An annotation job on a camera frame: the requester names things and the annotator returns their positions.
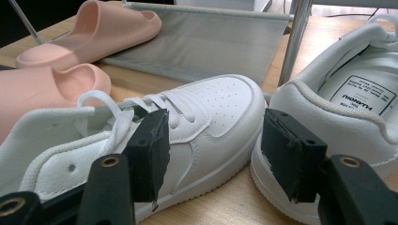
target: black clamp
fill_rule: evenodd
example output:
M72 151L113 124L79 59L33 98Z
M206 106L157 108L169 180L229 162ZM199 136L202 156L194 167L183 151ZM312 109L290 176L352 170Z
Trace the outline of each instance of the black clamp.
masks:
M292 203L320 196L322 224L398 224L397 194L363 160L326 157L327 145L291 115L266 109L262 152Z

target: shoe sole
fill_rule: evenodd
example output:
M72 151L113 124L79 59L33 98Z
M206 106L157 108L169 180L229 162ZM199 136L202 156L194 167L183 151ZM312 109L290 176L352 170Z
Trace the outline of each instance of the shoe sole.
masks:
M230 180L249 162L255 145L255 140L263 128L262 124L263 123L261 122L260 126L254 132L253 137L246 143L246 145L218 169L175 193L158 199L159 207L155 212L152 212L151 204L135 211L136 223L150 217L162 209L200 197Z
M287 198L268 166L268 160L261 151L260 134L252 153L251 174L260 192L279 211L288 217L305 224L320 224L317 203L292 203Z

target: insole label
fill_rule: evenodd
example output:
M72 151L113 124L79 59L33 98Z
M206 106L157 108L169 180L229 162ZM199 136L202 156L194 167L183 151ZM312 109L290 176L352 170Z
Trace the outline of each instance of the insole label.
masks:
M350 76L334 93L330 102L350 109L367 110L380 115L395 97L395 93L375 82Z

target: wooden table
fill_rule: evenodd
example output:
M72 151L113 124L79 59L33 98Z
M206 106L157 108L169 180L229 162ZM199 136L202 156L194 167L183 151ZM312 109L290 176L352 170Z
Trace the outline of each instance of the wooden table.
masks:
M39 32L49 40L69 31L74 18L58 23ZM329 45L366 21L339 18L311 17L309 19L293 74L299 73ZM278 83L283 57L289 36L282 37L266 78L261 85L272 93ZM15 58L23 51L35 46L31 37L26 37L0 49L0 64L14 67ZM183 82L145 74L138 71L95 63L112 79L111 96L116 101L131 96L143 96L175 88ZM389 187L398 190L398 171L386 179ZM167 208L145 219L141 224L299 224L275 209L256 188L250 167L246 166L234 178L208 194Z

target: sneaker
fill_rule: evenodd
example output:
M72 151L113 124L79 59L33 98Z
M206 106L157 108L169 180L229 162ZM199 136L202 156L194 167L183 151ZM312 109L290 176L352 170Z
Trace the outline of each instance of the sneaker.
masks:
M279 87L269 107L292 115L328 145L328 156L361 158L380 177L397 167L398 42L374 23L350 32L298 76ZM315 203L291 203L272 175L257 140L252 176L267 199L289 217L320 224Z
M89 98L106 106L83 107ZM124 150L140 124L134 109L167 109L170 162L158 198L164 209L209 192L247 164L265 104L255 82L223 75L118 105L90 91L77 108L29 112L0 146L0 196L25 190L48 201L79 186L96 158ZM135 213L136 221L150 216L152 203L136 203Z

